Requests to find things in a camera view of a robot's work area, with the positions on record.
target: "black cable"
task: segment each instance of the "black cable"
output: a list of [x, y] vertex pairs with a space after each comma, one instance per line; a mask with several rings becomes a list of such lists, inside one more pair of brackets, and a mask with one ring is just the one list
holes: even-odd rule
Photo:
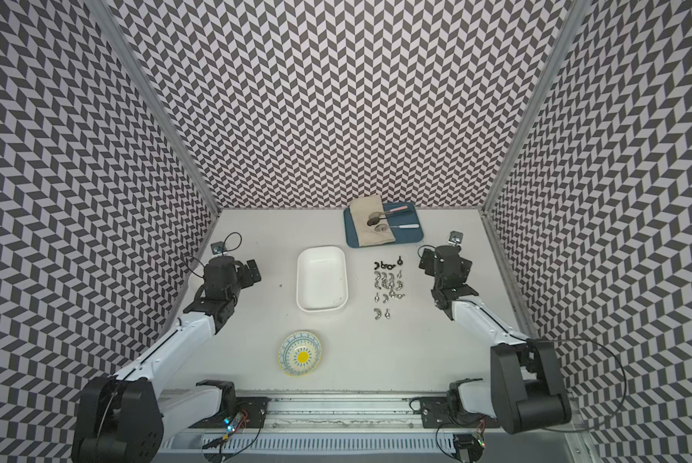
[[569, 341], [585, 341], [585, 342], [592, 342], [594, 345], [600, 347], [602, 350], [605, 350], [609, 356], [613, 357], [613, 360], [616, 362], [616, 364], [619, 366], [619, 370], [621, 370], [621, 375], [624, 377], [623, 383], [624, 383], [624, 391], [623, 394], [621, 394], [621, 399], [619, 399], [619, 405], [616, 407], [616, 409], [613, 411], [613, 413], [609, 413], [608, 416], [605, 416], [601, 421], [599, 421], [597, 424], [594, 424], [593, 426], [589, 426], [587, 428], [580, 428], [576, 429], [573, 431], [567, 431], [567, 430], [562, 430], [562, 429], [550, 429], [550, 428], [542, 428], [545, 429], [546, 431], [552, 431], [554, 433], [566, 433], [566, 434], [575, 434], [575, 433], [584, 433], [586, 431], [593, 431], [595, 429], [600, 428], [603, 424], [607, 423], [608, 421], [611, 421], [614, 416], [618, 415], [621, 409], [624, 406], [624, 402], [626, 402], [627, 397], [629, 396], [629, 390], [628, 390], [628, 383], [629, 379], [626, 376], [626, 370], [624, 370], [624, 366], [621, 364], [621, 360], [619, 360], [619, 357], [615, 355], [611, 349], [608, 347], [602, 345], [600, 342], [593, 341], [592, 339], [589, 338], [557, 338], [557, 339], [538, 339], [538, 341], [545, 341], [545, 342], [569, 342]]
[[[188, 253], [185, 257], [187, 257], [187, 258], [191, 257], [191, 258], [194, 259], [195, 261], [197, 261], [197, 262], [199, 262], [200, 264], [202, 264], [202, 266], [204, 267], [204, 264], [202, 263], [202, 261], [199, 260], [199, 259], [197, 259], [196, 257], [194, 257], [193, 254]], [[196, 276], [198, 276], [198, 277], [201, 278], [201, 279], [204, 279], [204, 277], [203, 277], [202, 275], [199, 275], [199, 273], [194, 272], [194, 269], [193, 269], [192, 267], [189, 266], [189, 262], [188, 262], [187, 259], [184, 259], [184, 265], [186, 265], [186, 268], [189, 269], [189, 272], [194, 273]]]
[[423, 259], [423, 255], [421, 254], [421, 249], [423, 249], [424, 247], [432, 247], [433, 249], [436, 248], [436, 246], [431, 246], [431, 245], [419, 246], [418, 249], [416, 250], [416, 252], [418, 253], [418, 257], [421, 259]]
[[[261, 418], [264, 418], [264, 412], [261, 412]], [[261, 427], [258, 428], [258, 432], [255, 434], [255, 437], [254, 437], [253, 440], [250, 442], [250, 444], [246, 445], [246, 446], [243, 447], [242, 449], [240, 449], [240, 450], [238, 450], [237, 452], [233, 453], [231, 456], [225, 458], [224, 461], [227, 461], [227, 460], [229, 460], [230, 458], [232, 458], [232, 457], [234, 457], [234, 456], [236, 456], [236, 455], [240, 455], [242, 452], [244, 452], [245, 450], [247, 450], [251, 445], [255, 444], [256, 440], [258, 439], [258, 436], [261, 434], [261, 429], [262, 429], [263, 427], [264, 427], [264, 423], [263, 423], [263, 421], [262, 421], [262, 422], [261, 422]]]
[[[227, 240], [228, 240], [228, 238], [229, 238], [230, 236], [233, 236], [233, 235], [238, 235], [238, 237], [240, 238], [240, 241], [239, 241], [239, 243], [238, 243], [238, 246], [235, 246], [235, 247], [233, 247], [232, 249], [227, 249], [227, 248], [226, 248]], [[238, 233], [238, 232], [232, 232], [232, 233], [230, 233], [230, 235], [226, 236], [224, 240], [222, 240], [222, 248], [225, 249], [225, 252], [226, 252], [226, 253], [231, 253], [232, 251], [238, 249], [238, 248], [240, 247], [240, 245], [242, 245], [242, 244], [243, 244], [243, 235], [241, 235], [241, 234]]]
[[451, 458], [452, 460], [455, 460], [456, 458], [454, 458], [454, 457], [451, 456], [450, 454], [444, 452], [444, 451], [443, 451], [443, 448], [442, 448], [442, 446], [441, 446], [441, 444], [438, 443], [438, 430], [440, 430], [441, 428], [443, 428], [443, 427], [446, 426], [447, 424], [451, 424], [451, 423], [441, 423], [441, 424], [438, 426], [438, 428], [436, 428], [436, 435], [435, 435], [436, 447], [438, 447], [438, 449], [441, 450], [441, 453], [443, 453], [443, 455], [446, 455], [446, 456], [448, 456], [449, 458]]
[[413, 398], [410, 400], [410, 402], [407, 403], [407, 406], [410, 407], [410, 410], [412, 410], [412, 411], [414, 411], [414, 412], [419, 412], [419, 411], [420, 411], [420, 410], [415, 410], [415, 408], [413, 408], [413, 402], [415, 402], [416, 400], [420, 400], [420, 399], [421, 399], [420, 397], [413, 397]]

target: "white ceramic baking dish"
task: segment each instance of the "white ceramic baking dish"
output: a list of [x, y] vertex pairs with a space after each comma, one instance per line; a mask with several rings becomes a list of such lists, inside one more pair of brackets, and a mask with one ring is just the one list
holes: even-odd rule
[[297, 306], [307, 313], [341, 310], [348, 301], [346, 255], [340, 247], [311, 247], [297, 259]]

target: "chevron patterned wall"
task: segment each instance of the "chevron patterned wall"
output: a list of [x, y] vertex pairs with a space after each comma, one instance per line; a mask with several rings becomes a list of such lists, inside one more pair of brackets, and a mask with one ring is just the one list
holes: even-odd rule
[[[601, 456], [692, 461], [692, 1], [593, 3], [492, 218], [541, 334], [620, 354]], [[613, 411], [616, 365], [560, 350]]]
[[210, 225], [85, 7], [0, 1], [0, 461], [68, 458], [79, 390], [157, 337]]
[[228, 208], [481, 205], [570, 0], [108, 0]]

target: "metal spoon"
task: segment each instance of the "metal spoon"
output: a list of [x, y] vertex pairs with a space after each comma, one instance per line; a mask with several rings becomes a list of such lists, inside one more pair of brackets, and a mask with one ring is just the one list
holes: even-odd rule
[[420, 224], [408, 224], [408, 225], [387, 225], [379, 224], [374, 227], [374, 231], [383, 232], [387, 231], [389, 228], [420, 228]]
[[390, 209], [384, 213], [372, 212], [369, 214], [369, 220], [367, 220], [367, 225], [369, 225], [369, 227], [372, 227], [373, 225], [377, 225], [382, 218], [387, 218], [389, 216], [399, 215], [401, 213], [410, 214], [411, 211], [408, 210], [407, 206], [401, 206], [399, 208]]

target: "yellow and blue plate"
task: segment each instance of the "yellow and blue plate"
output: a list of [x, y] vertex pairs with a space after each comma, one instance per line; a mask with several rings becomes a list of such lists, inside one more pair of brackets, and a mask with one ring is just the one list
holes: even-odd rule
[[307, 375], [320, 363], [321, 356], [320, 339], [310, 331], [297, 331], [281, 343], [279, 367], [290, 376]]

